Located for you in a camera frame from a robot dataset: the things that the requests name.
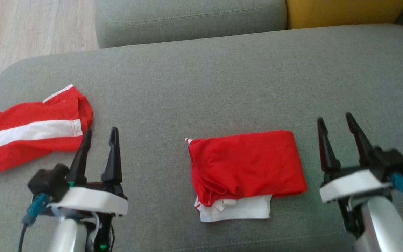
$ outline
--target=gray upholstery fabric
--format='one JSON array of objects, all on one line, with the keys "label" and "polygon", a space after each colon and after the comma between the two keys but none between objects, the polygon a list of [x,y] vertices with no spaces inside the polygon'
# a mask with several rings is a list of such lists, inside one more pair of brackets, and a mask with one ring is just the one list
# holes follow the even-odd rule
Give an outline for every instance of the gray upholstery fabric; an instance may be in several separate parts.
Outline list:
[{"label": "gray upholstery fabric", "polygon": [[[373,144],[403,153],[403,27],[324,27],[188,40],[24,60],[0,75],[0,111],[75,86],[94,109],[87,177],[99,180],[110,128],[120,130],[128,215],[115,251],[351,251],[337,204],[323,204],[316,119],[344,166],[358,162],[345,112]],[[185,137],[294,132],[309,191],[272,199],[270,220],[200,223]],[[40,168],[53,153],[0,174],[0,251],[14,251]],[[403,198],[394,203],[403,217]],[[56,226],[40,217],[25,251],[44,251]]]},{"label": "gray upholstery fabric", "polygon": [[285,0],[96,0],[100,48],[286,29]]}]

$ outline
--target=yellow cushion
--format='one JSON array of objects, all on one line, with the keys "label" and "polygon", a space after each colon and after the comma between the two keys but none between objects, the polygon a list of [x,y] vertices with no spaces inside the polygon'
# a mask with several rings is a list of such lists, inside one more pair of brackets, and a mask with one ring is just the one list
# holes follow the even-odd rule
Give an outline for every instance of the yellow cushion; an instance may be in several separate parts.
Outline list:
[{"label": "yellow cushion", "polygon": [[403,0],[286,0],[288,29],[393,23]]}]

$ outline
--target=wooden floor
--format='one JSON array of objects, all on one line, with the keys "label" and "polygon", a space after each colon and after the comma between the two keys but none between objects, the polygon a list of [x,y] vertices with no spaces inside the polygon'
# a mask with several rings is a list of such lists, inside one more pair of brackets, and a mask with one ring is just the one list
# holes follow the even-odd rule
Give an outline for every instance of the wooden floor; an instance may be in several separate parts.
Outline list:
[{"label": "wooden floor", "polygon": [[0,0],[0,73],[22,59],[97,48],[94,0]]}]

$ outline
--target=red cloth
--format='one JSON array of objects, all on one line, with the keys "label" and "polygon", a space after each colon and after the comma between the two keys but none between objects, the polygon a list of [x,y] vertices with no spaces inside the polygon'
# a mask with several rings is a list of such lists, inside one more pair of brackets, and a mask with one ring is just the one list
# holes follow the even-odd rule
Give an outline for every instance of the red cloth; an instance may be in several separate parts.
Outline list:
[{"label": "red cloth", "polygon": [[198,199],[212,206],[218,199],[307,191],[291,131],[269,131],[190,142],[192,183]]},{"label": "red cloth", "polygon": [[92,120],[91,105],[72,85],[0,112],[0,171],[52,151],[76,151]]}]

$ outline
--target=folded clothing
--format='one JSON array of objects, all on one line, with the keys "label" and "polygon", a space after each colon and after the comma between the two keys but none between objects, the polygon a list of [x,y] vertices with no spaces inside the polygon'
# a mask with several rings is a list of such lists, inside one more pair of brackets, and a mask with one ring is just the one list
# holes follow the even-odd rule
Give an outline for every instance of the folded clothing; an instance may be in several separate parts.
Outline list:
[{"label": "folded clothing", "polygon": [[0,112],[0,171],[52,151],[76,151],[92,120],[90,103],[73,85]]},{"label": "folded clothing", "polygon": [[253,196],[291,196],[307,191],[291,131],[186,139],[192,183],[201,204]]},{"label": "folded clothing", "polygon": [[218,222],[233,219],[270,219],[271,196],[218,199],[212,207],[204,206],[198,201],[197,197],[194,206],[200,211],[201,222]]}]

